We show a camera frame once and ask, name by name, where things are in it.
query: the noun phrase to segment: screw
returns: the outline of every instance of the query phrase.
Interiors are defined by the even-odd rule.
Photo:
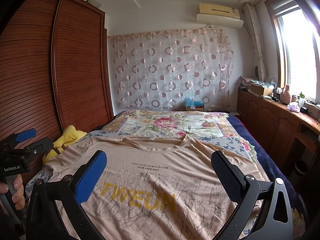
[[[254,181],[254,176],[252,176],[252,175],[247,175],[247,176],[245,176],[245,178],[249,181]]]
[[[283,184],[283,180],[281,178],[276,178],[276,183],[281,185]]]
[[[70,181],[72,179],[72,177],[73,177],[72,175],[68,174],[68,175],[63,177],[63,180],[64,181]]]
[[[40,185],[42,183],[42,179],[37,179],[36,180],[36,185]]]

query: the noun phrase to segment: gray handle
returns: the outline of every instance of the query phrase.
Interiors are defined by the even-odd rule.
[[[14,220],[14,222],[16,224],[19,224],[20,219],[18,218],[16,213],[18,213],[20,215],[21,211],[18,211],[15,209],[14,203],[12,202],[12,199],[11,199],[12,195],[16,192],[16,190],[14,189],[14,186],[13,186],[13,181],[16,179],[16,177],[17,177],[17,175],[5,177],[5,181],[9,187],[9,190],[6,194],[0,194],[0,199],[1,199],[1,202],[4,205],[5,209],[7,210],[7,212]]]

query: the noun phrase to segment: beige t-shirt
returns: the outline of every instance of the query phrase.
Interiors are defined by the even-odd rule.
[[[108,164],[82,207],[106,239],[212,239],[236,207],[211,167],[216,150],[244,174],[264,180],[252,161],[186,135],[85,139],[53,159],[50,181],[74,174],[97,150]],[[58,208],[77,237],[61,203]]]

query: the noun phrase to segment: human hand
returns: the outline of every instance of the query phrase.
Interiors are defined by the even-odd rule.
[[[23,185],[21,175],[17,175],[16,179],[13,181],[13,187],[17,190],[12,195],[12,201],[15,203],[16,210],[23,209],[25,200],[23,196]],[[0,182],[0,194],[7,193],[9,190],[8,185]]]

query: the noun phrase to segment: bed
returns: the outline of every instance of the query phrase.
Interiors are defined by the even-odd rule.
[[[304,231],[304,221],[297,211],[297,196],[290,182],[281,173],[268,154],[246,130],[244,125],[234,116],[226,113],[205,112],[155,112],[146,110],[123,111],[118,116],[101,127],[88,133],[79,142],[90,137],[144,136],[148,138],[180,138],[189,135],[199,141],[211,143],[228,149],[254,162],[265,180],[280,177],[284,180],[290,204],[292,207],[294,235],[299,236]],[[51,177],[43,169],[27,185],[26,193],[30,195],[32,185],[37,178],[48,181]],[[253,213],[244,235],[247,235],[257,214]]]

